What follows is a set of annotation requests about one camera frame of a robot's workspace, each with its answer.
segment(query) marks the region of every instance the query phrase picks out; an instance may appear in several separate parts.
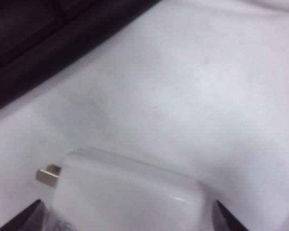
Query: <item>metal prong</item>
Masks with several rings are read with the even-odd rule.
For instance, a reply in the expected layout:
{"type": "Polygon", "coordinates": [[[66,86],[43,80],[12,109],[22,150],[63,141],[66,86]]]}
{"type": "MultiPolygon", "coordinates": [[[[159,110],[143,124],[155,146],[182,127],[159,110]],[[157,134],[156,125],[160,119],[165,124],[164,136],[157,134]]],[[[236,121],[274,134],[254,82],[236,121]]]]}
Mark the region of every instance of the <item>metal prong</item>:
{"type": "Polygon", "coordinates": [[[56,165],[48,165],[46,169],[39,169],[36,174],[36,179],[53,188],[56,187],[60,176],[61,168],[56,165]]]}

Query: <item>charger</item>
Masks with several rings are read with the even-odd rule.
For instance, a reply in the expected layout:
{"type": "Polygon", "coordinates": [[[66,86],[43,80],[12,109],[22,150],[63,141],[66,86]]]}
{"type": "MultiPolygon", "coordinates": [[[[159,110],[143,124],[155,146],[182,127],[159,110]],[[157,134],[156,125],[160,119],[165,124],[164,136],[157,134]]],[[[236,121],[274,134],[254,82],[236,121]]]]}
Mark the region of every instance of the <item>charger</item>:
{"type": "Polygon", "coordinates": [[[98,149],[70,153],[37,179],[56,187],[46,231],[195,231],[195,179],[98,149]]]}

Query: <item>white surface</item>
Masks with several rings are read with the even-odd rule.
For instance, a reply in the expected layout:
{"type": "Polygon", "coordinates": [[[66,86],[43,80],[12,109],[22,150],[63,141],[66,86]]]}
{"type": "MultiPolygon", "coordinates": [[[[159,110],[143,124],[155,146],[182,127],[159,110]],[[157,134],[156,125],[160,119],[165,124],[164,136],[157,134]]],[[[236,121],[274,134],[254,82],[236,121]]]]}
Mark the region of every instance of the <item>white surface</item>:
{"type": "Polygon", "coordinates": [[[286,231],[289,13],[165,0],[3,108],[0,225],[50,202],[38,168],[88,146],[199,180],[204,219],[219,198],[251,231],[286,231]]]}
{"type": "Polygon", "coordinates": [[[64,161],[46,230],[195,231],[204,198],[193,178],[82,150],[64,161]]]}

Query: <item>dark surface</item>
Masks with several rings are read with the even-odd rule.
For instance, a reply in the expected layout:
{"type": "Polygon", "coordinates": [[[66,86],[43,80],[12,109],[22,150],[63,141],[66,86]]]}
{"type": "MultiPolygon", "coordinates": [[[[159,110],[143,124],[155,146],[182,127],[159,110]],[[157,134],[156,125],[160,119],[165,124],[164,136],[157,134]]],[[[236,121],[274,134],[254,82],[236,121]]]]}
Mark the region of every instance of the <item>dark surface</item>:
{"type": "Polygon", "coordinates": [[[58,18],[41,0],[0,5],[0,68],[54,31],[58,18]]]}
{"type": "Polygon", "coordinates": [[[0,231],[40,231],[43,228],[45,205],[37,200],[0,228],[0,231]]]}
{"type": "Polygon", "coordinates": [[[248,231],[219,201],[213,203],[212,221],[215,231],[248,231]]]}
{"type": "Polygon", "coordinates": [[[7,21],[0,29],[0,108],[105,41],[156,2],[0,0],[0,25],[7,21]],[[28,5],[11,7],[16,2],[28,5]]]}

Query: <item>white cloth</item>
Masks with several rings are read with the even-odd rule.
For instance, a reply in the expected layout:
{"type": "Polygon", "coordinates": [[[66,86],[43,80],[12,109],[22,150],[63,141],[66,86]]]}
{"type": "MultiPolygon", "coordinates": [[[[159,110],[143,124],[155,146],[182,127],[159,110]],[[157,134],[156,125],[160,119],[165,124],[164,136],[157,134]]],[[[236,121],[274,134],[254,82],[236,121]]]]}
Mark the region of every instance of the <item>white cloth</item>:
{"type": "Polygon", "coordinates": [[[289,230],[289,13],[164,0],[0,110],[0,226],[97,147],[199,180],[251,231],[289,230]]]}

